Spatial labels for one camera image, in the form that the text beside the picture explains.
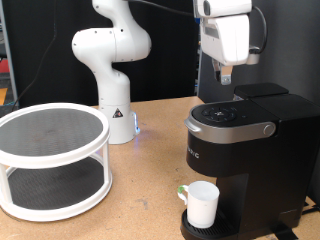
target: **white plastic stand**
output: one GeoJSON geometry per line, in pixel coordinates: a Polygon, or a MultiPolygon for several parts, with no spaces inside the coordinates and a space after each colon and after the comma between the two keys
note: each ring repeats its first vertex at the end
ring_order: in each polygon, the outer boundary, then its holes
{"type": "MultiPolygon", "coordinates": [[[[6,128],[11,123],[14,123],[15,120],[17,120],[20,117],[23,117],[24,115],[30,115],[34,113],[39,113],[41,111],[48,111],[53,109],[66,109],[66,113],[68,113],[68,110],[76,110],[77,112],[84,113],[84,119],[87,117],[94,118],[97,122],[101,122],[101,126],[98,133],[98,136],[96,136],[93,140],[90,140],[86,142],[83,146],[72,149],[72,146],[70,146],[69,150],[66,150],[66,152],[62,152],[59,154],[53,154],[53,155],[42,155],[42,156],[21,156],[19,154],[13,154],[12,152],[6,152],[3,151],[3,148],[0,146],[0,205],[1,207],[8,212],[9,214],[29,220],[29,221],[38,221],[38,222],[45,222],[45,221],[55,221],[65,218],[70,218],[75,215],[78,215],[80,213],[83,213],[87,211],[88,209],[94,207],[97,203],[99,203],[109,192],[111,185],[112,185],[112,174],[109,167],[109,151],[108,151],[108,139],[109,139],[109,124],[106,119],[106,117],[96,109],[82,106],[82,105],[76,105],[76,104],[68,104],[68,103],[54,103],[54,104],[45,104],[45,105],[37,105],[29,108],[24,108],[21,110],[18,110],[16,112],[13,112],[3,118],[0,119],[0,131],[2,128],[6,128]],[[97,154],[97,151],[101,149],[101,152],[103,153],[102,156],[97,154]],[[12,198],[11,191],[13,189],[10,189],[10,185],[8,182],[8,179],[10,180],[10,176],[19,168],[23,169],[48,169],[48,168],[57,168],[60,166],[67,166],[68,164],[72,164],[78,161],[81,161],[82,159],[85,159],[89,157],[90,159],[96,160],[99,164],[103,166],[103,181],[104,183],[98,189],[93,195],[88,197],[85,200],[82,200],[76,204],[73,204],[71,206],[66,206],[59,209],[50,209],[50,210],[35,210],[35,209],[27,209],[21,206],[18,206],[14,203],[14,199],[12,198]],[[7,170],[5,170],[4,165],[11,166],[7,170]]],[[[51,130],[54,132],[53,134],[59,134],[63,131],[70,131],[70,129],[54,129],[51,130]]],[[[52,133],[50,131],[45,131],[43,139],[41,139],[41,142],[43,141],[51,141],[52,145],[59,144],[60,142],[53,142],[52,138],[50,137],[49,133],[52,133]]],[[[79,133],[74,133],[75,136],[72,136],[70,134],[70,138],[75,137],[75,141],[79,135],[79,133]]],[[[13,134],[15,137],[19,137],[19,132],[13,134]]],[[[37,135],[30,136],[30,141],[33,141],[36,137],[39,137],[40,134],[37,132],[37,135]]]]}

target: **black coffee maker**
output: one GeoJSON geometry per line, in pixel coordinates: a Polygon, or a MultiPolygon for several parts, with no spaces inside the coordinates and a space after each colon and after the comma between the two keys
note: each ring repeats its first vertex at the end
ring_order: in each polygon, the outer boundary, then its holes
{"type": "Polygon", "coordinates": [[[320,107],[275,84],[239,86],[235,94],[243,100],[196,106],[185,120],[187,162],[217,177],[220,190],[212,227],[195,228],[183,213],[187,240],[280,238],[301,218],[319,150],[320,107]]]}

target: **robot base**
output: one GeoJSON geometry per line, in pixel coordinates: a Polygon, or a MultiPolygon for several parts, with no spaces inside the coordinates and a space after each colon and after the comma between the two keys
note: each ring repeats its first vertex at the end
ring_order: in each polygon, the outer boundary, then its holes
{"type": "Polygon", "coordinates": [[[136,114],[130,109],[130,103],[119,106],[100,104],[99,110],[108,118],[110,124],[109,144],[123,144],[139,134],[136,114]]]}

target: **wooden table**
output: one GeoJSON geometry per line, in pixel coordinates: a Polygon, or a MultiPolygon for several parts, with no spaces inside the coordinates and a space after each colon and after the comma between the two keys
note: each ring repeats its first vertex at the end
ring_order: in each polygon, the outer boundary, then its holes
{"type": "MultiPolygon", "coordinates": [[[[185,205],[177,187],[196,180],[215,182],[186,162],[183,120],[201,103],[197,97],[132,103],[141,133],[129,143],[110,145],[114,182],[106,198],[79,216],[49,223],[14,219],[0,211],[0,239],[183,240],[185,205]]],[[[303,240],[319,240],[320,213],[303,216],[294,232],[303,240]]]]}

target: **green mug handle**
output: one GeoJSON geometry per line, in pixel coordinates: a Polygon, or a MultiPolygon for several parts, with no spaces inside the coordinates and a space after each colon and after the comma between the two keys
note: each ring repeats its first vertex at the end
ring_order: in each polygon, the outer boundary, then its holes
{"type": "Polygon", "coordinates": [[[179,196],[179,198],[181,198],[184,201],[185,205],[188,204],[188,199],[182,192],[183,191],[188,192],[188,190],[189,190],[189,187],[187,185],[181,185],[178,187],[178,196],[179,196]]]}

